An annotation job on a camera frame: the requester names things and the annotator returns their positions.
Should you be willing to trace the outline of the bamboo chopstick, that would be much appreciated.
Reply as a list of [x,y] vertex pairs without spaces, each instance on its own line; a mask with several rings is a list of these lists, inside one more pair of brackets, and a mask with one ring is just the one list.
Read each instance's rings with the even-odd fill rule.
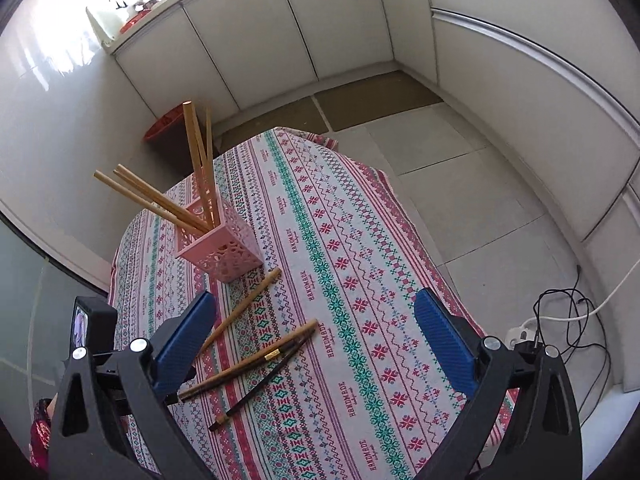
[[93,173],[96,180],[109,186],[122,196],[129,198],[144,209],[157,214],[160,218],[173,223],[178,228],[199,237],[209,232],[210,226],[196,214],[179,206],[157,188],[134,174],[128,168],[118,165],[113,174],[124,181],[125,184],[116,182],[100,170]]
[[209,159],[205,149],[195,105],[192,101],[183,102],[182,111],[196,185],[198,186],[201,204],[205,211],[206,222],[213,229],[219,226],[220,222],[213,176],[213,162]]
[[213,330],[213,333],[205,339],[200,351],[198,352],[198,356],[203,354],[262,292],[264,292],[275,280],[280,278],[281,274],[282,271],[280,268],[275,268],[269,271],[262,281],[240,301],[232,312]]

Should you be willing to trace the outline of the dark-tipped chopstick gold band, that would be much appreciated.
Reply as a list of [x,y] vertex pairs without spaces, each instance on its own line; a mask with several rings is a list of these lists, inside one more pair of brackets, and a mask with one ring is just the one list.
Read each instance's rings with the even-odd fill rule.
[[236,376],[239,376],[239,374],[244,372],[244,370],[247,370],[251,365],[253,365],[256,362],[258,363],[267,362],[267,358],[273,358],[274,356],[276,356],[276,351],[280,351],[285,344],[288,344],[290,341],[297,340],[301,336],[306,335],[306,333],[309,333],[312,330],[315,330],[317,325],[318,325],[318,320],[316,318],[312,318],[306,324],[300,326],[299,328],[296,328],[296,330],[293,330],[291,333],[286,334],[285,336],[278,339],[273,344],[270,344],[270,346],[260,349],[259,351],[255,352],[248,358],[239,362],[238,364],[235,364],[232,367],[226,368],[225,370],[218,373],[217,375],[211,378],[208,378],[206,380],[203,380],[202,382],[199,382],[198,384],[190,388],[187,388],[186,390],[183,390],[183,392],[180,392],[178,394],[178,399],[180,401],[189,400],[204,391],[221,386],[225,382],[228,382],[228,380],[231,380]]

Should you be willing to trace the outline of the red basin on counter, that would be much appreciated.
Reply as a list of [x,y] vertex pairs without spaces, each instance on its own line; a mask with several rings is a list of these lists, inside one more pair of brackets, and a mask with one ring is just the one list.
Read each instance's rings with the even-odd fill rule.
[[150,12],[151,12],[150,9],[142,9],[141,11],[137,12],[136,14],[134,14],[132,18],[130,18],[128,21],[126,21],[125,24],[122,25],[122,27],[119,29],[119,32],[121,34],[124,34],[131,27],[134,27],[134,25],[137,24],[137,22],[140,22],[142,18],[144,18],[145,15],[149,14]]

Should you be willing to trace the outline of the white power strip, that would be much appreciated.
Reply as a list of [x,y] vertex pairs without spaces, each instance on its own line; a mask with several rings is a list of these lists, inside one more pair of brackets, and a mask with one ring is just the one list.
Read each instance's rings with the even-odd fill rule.
[[516,326],[510,328],[504,338],[506,346],[513,350],[517,344],[525,341],[534,341],[536,339],[536,330],[532,330],[527,326]]

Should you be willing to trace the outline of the pink perforated utensil holder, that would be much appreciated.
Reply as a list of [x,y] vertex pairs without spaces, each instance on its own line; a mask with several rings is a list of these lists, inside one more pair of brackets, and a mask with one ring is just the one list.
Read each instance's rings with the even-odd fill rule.
[[177,229],[176,257],[192,263],[216,281],[230,283],[262,266],[264,259],[254,229],[219,193],[217,207],[220,223],[213,231],[194,237],[184,229]]

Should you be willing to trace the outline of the patterned pink tablecloth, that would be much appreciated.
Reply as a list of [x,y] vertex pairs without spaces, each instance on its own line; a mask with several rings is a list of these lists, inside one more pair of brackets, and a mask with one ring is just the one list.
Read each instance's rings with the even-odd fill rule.
[[224,200],[254,229],[264,264],[222,284],[176,257],[176,229],[148,212],[114,255],[115,344],[147,337],[209,288],[228,315],[264,278],[282,274],[196,361],[206,379],[318,320],[308,344],[215,432],[217,415],[262,378],[253,370],[171,411],[221,479],[410,479],[465,398],[442,374],[413,314],[433,289],[464,307],[440,276],[380,170],[285,129],[214,163]]

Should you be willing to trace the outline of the red-rimmed trash bin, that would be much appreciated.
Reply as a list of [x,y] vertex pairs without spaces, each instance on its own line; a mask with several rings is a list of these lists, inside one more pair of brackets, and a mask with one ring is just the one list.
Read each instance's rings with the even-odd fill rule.
[[[195,104],[192,104],[192,107],[195,118],[198,120],[198,128],[201,131],[200,141],[202,148],[204,148],[204,155],[212,162],[219,152],[214,147],[210,110],[206,108],[201,114]],[[145,133],[143,141],[177,174],[185,177],[193,171],[182,104],[175,106],[160,119],[157,119]]]

